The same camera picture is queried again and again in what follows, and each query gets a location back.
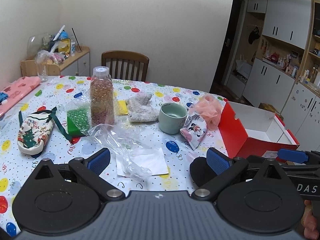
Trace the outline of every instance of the yellow sponge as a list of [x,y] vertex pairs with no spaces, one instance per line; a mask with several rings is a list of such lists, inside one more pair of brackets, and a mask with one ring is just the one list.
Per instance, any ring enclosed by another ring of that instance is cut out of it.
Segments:
[[125,104],[124,100],[118,100],[119,103],[119,113],[118,115],[125,115],[128,114],[128,108],[127,105]]

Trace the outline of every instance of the balloon print tablecloth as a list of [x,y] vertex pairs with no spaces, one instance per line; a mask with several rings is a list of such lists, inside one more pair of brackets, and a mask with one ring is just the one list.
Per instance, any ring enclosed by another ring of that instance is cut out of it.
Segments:
[[[66,103],[84,94],[90,86],[90,78],[56,77],[41,90],[35,89],[34,96],[28,103],[21,106],[22,115],[27,115],[55,106],[63,109]],[[196,103],[204,92],[179,87],[164,86],[148,82],[114,80],[114,96],[119,100],[127,99],[142,93],[152,93],[151,106],[160,109],[165,102],[176,102],[183,106]],[[225,99],[216,96],[222,106]],[[67,115],[58,111],[57,117],[66,126]],[[152,176],[147,181],[136,183],[131,178],[118,176],[116,173],[115,153],[111,153],[110,165],[100,175],[103,179],[129,193],[130,190],[195,190],[196,185],[189,174],[189,165],[194,158],[206,156],[209,147],[215,147],[226,154],[220,132],[209,131],[198,148],[193,151],[182,135],[170,136],[159,130],[158,123],[140,124],[141,139],[151,147],[162,148],[168,165],[169,174]],[[1,131],[0,138],[0,226],[11,236],[20,230],[12,214],[12,202],[19,189],[42,158],[50,158],[54,163],[68,163],[75,157],[88,158],[101,149],[101,145],[90,143],[85,138],[76,139],[73,144],[68,142],[58,128],[52,130],[49,142],[40,156],[31,157],[19,152],[17,134],[19,130],[18,114],[12,116]]]

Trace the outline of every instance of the human hand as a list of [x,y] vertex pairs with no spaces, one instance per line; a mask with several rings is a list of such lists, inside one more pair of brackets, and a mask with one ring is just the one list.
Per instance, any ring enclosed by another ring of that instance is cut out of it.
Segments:
[[304,237],[306,239],[317,240],[319,238],[319,231],[317,230],[317,219],[313,216],[311,200],[305,200],[306,205],[304,214],[301,219],[301,224],[304,227]]

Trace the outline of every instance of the wooden chair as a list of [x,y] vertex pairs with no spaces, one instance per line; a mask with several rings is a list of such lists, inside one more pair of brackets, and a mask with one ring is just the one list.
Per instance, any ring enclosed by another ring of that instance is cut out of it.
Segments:
[[[118,67],[119,61],[121,61],[121,68]],[[102,53],[101,64],[102,66],[110,68],[110,75],[112,78],[145,82],[149,58],[132,51],[112,50]]]

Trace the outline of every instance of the bottle cap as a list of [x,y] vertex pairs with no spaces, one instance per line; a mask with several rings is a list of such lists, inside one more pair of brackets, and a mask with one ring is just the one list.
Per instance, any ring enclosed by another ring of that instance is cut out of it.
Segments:
[[93,75],[98,78],[105,78],[109,75],[109,68],[105,66],[95,67],[93,69]]

